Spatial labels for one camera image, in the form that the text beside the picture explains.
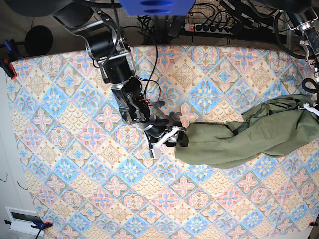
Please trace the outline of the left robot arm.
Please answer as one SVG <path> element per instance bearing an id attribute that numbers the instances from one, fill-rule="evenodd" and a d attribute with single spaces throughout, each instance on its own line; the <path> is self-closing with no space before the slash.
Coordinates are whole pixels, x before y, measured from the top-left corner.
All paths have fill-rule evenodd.
<path id="1" fill-rule="evenodd" d="M 318 19 L 312 8 L 310 0 L 275 0 L 269 4 L 270 7 L 279 11 L 275 16 L 273 29 L 277 44 L 281 50 L 296 59 L 312 60 L 311 65 L 314 67 L 314 79 L 305 78 L 302 81 L 302 88 L 309 93 L 319 94 L 319 33 L 315 29 L 314 21 Z M 289 30 L 298 30 L 302 34 L 300 45 L 306 52 L 305 56 L 297 55 L 293 51 L 286 48 L 280 40 L 278 30 L 278 21 L 281 14 L 285 12 L 290 23 Z"/>

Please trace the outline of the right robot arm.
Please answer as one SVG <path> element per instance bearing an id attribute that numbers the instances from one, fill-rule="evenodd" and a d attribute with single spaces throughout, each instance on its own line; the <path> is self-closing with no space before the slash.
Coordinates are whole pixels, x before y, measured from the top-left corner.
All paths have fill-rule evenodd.
<path id="1" fill-rule="evenodd" d="M 67 31 L 85 40 L 86 50 L 97 63 L 102 80 L 112 85 L 122 120 L 140 127 L 152 152 L 162 145 L 188 146 L 182 123 L 169 116 L 162 119 L 149 109 L 149 100 L 142 93 L 142 79 L 127 62 L 131 51 L 119 24 L 120 4 L 89 0 L 8 0 L 6 4 L 23 16 L 51 16 Z"/>

